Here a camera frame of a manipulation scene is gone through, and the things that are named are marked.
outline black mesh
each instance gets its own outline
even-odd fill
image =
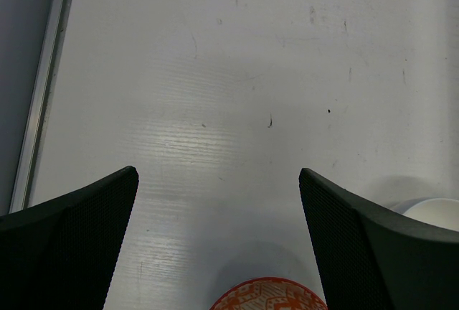
[[[359,215],[306,170],[300,191],[330,310],[393,309]]]
[[[25,285],[22,283],[22,297],[16,300],[16,307],[3,309],[101,310],[137,186],[136,170],[129,167],[80,191],[39,205],[41,208],[38,211],[32,207],[11,215],[16,215],[13,220],[8,220],[9,216],[6,216],[4,222],[14,226],[14,219],[24,220],[27,211],[35,211],[31,217],[40,216],[38,212],[41,212],[42,218],[19,226],[19,232],[24,227],[28,232],[35,227],[36,234],[41,235],[46,244],[42,252],[37,251],[39,256],[30,267],[32,272],[26,271],[28,281]],[[43,230],[40,223],[46,217],[55,220],[45,225],[47,229]],[[0,242],[2,233],[9,235],[8,241],[12,243],[9,246],[14,248],[19,242],[11,240],[11,230],[17,231],[18,227],[3,232],[0,230]],[[14,237],[21,240],[25,236],[16,234]],[[17,258],[11,261],[19,266]]]

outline white tabletop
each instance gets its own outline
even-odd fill
[[[207,309],[257,276],[323,297],[310,167],[455,197],[457,0],[73,0],[32,204],[132,164],[106,309]]]

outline white object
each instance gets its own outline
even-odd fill
[[[459,201],[454,199],[422,200],[403,215],[427,224],[459,231]]]

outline table surface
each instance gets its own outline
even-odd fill
[[[458,0],[73,0],[32,204],[132,164],[106,309],[323,297],[309,167],[379,204],[458,197]]]

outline dark spot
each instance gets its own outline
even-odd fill
[[[194,59],[197,59],[198,58],[198,44],[192,32],[191,32],[191,38],[193,39],[193,44],[194,44]]]
[[[314,24],[314,21],[316,20],[316,9],[314,9],[314,6],[311,6],[309,8],[309,21]]]

